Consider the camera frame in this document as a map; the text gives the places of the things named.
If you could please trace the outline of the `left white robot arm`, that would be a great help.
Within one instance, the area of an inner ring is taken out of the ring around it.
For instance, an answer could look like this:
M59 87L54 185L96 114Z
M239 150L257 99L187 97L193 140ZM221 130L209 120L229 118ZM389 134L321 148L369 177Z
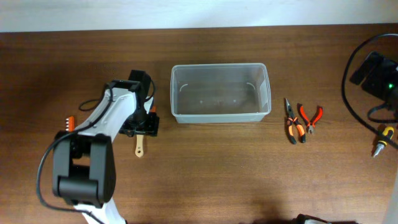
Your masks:
M53 152L53 194L82 213L88 223L125 223L113 200L116 166L113 141L156 136L154 82L141 70L106 84L92 114L72 132L60 131Z

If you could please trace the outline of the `orange scraper wooden handle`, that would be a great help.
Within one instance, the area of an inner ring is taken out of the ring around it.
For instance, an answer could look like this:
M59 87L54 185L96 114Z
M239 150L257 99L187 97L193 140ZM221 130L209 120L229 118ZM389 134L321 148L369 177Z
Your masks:
M135 131L137 137L135 154L137 157L144 155L144 136L156 136L158 127L159 121L156 114L156 106L153 106L147 119Z

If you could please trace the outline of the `clear plastic container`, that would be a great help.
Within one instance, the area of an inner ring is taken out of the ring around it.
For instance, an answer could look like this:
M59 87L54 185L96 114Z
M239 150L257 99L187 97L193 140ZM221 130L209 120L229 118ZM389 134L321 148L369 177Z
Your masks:
M271 112L271 86L263 63L176 65L170 106L187 123L260 122Z

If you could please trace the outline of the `orange screwdriver bit holder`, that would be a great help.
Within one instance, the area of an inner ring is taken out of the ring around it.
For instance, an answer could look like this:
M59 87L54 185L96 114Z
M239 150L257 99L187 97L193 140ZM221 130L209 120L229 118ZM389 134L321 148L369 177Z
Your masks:
M69 116L65 119L65 130L72 132L75 130L75 117Z

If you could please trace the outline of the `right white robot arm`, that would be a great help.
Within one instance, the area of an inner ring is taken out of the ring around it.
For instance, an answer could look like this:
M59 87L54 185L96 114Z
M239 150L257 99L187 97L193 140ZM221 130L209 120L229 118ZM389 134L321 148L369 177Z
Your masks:
M392 143L392 137L397 133L397 128L390 126L391 124L397 123L397 118L375 119L371 117L374 112L381 109L397 111L397 62L390 60L377 52L371 52L364 59L360 67L353 73L350 78L350 82L361 86L365 92L384 101L383 104L371 108L367 113L368 120L374 123L386 125L384 130L379 133L377 144L372 153L372 157L376 157L388 144ZM314 117L309 119L304 112L303 105L298 104L298 113L305 123L304 125L301 125L298 118L294 115L288 100L285 100L285 106L287 113L287 130L290 142L292 144L296 143L292 132L292 126L296 125L300 135L300 142L304 143L305 134L313 133L316 123L323 115L323 108L319 106Z

